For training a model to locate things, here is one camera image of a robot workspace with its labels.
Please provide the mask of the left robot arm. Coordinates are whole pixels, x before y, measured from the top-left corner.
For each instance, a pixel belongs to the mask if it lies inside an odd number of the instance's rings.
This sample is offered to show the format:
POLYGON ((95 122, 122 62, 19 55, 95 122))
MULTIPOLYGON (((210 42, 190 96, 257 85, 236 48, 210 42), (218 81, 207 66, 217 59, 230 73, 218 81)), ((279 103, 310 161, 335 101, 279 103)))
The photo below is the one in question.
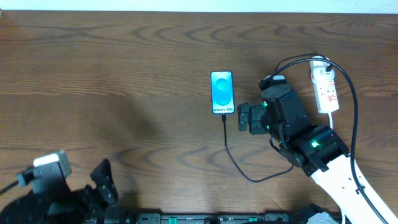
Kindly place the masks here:
POLYGON ((1 223, 118 223, 137 221, 137 215, 117 205, 110 161, 104 159, 90 174, 93 188, 72 191, 56 162, 32 167, 18 179, 32 184, 32 190, 15 199, 1 211, 1 223))

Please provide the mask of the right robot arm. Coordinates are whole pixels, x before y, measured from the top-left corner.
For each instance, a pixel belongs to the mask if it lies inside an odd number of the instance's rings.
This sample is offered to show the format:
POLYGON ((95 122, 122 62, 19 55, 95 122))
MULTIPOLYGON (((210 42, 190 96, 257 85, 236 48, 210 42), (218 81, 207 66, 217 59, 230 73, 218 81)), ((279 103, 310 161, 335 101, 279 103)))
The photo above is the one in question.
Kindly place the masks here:
POLYGON ((288 84, 262 92, 261 105, 238 106, 239 130, 270 134, 279 151, 342 209, 351 223, 397 223, 397 217, 350 161, 348 146, 328 126, 312 124, 288 84))

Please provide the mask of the blue Galaxy smartphone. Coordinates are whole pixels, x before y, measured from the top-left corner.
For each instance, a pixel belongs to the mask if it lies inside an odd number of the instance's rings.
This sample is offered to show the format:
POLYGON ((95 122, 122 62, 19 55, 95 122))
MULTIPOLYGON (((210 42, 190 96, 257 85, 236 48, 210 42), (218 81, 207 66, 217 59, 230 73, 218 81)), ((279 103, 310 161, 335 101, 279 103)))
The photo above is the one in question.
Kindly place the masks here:
POLYGON ((212 113, 233 114, 235 104, 232 72, 214 71, 210 77, 212 113))

